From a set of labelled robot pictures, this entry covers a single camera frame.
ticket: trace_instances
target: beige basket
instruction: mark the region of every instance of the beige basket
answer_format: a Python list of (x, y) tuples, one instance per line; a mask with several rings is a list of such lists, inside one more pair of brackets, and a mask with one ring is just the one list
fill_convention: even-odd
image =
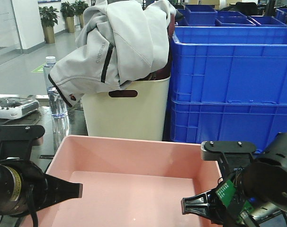
[(109, 92), (84, 95), (88, 135), (162, 140), (169, 81), (170, 77), (133, 81), (127, 90), (120, 91), (135, 97), (111, 97)]

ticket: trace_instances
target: gray jacket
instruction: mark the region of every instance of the gray jacket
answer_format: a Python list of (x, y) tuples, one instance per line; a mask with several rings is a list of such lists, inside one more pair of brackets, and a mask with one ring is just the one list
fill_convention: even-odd
[(77, 49), (56, 63), (50, 81), (73, 106), (83, 94), (125, 89), (130, 81), (163, 68), (170, 14), (176, 10), (167, 0), (145, 10), (135, 0), (98, 0), (84, 12)]

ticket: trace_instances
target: pink plastic tray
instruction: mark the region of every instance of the pink plastic tray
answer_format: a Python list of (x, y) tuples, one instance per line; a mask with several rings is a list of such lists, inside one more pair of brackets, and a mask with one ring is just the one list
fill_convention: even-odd
[[(216, 187), (220, 177), (198, 144), (68, 136), (47, 173), (83, 183), (83, 194), (39, 211), (40, 227), (218, 226), (181, 214), (183, 197)], [(31, 218), (21, 226), (31, 227)]]

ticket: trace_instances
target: glass door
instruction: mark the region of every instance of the glass door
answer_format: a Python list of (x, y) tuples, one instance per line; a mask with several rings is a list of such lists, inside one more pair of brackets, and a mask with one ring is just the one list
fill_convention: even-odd
[(0, 0), (0, 64), (22, 54), (11, 0)]

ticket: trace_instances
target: stacked blue crates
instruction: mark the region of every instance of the stacked blue crates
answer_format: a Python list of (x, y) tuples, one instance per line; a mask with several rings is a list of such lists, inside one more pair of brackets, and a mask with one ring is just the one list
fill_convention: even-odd
[(263, 150), (287, 131), (287, 27), (176, 27), (171, 140), (241, 140)]
[(287, 23), (287, 9), (276, 9), (275, 18), (282, 23)]
[(263, 26), (263, 27), (286, 27), (287, 25), (282, 23), (281, 21), (277, 20), (271, 16), (250, 16), (248, 17), (256, 26)]
[(179, 26), (215, 26), (217, 11), (209, 5), (186, 5), (179, 11), (185, 17)]
[(238, 11), (217, 11), (217, 17), (246, 17)]
[(217, 17), (216, 26), (256, 26), (246, 17)]

